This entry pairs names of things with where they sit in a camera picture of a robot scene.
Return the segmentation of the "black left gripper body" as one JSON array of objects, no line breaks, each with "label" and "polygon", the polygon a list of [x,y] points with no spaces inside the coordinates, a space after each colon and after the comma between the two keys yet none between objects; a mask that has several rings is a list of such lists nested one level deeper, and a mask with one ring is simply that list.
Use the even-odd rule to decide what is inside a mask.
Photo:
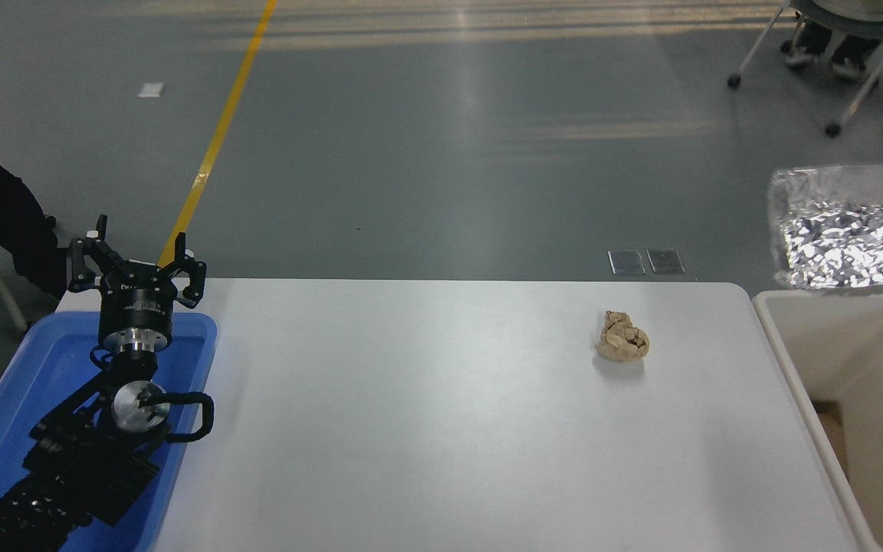
[{"label": "black left gripper body", "polygon": [[127,272],[112,270],[101,277],[100,328],[108,337],[123,330],[152,330],[172,334],[172,312],[178,289],[172,277],[150,264],[135,264]]}]

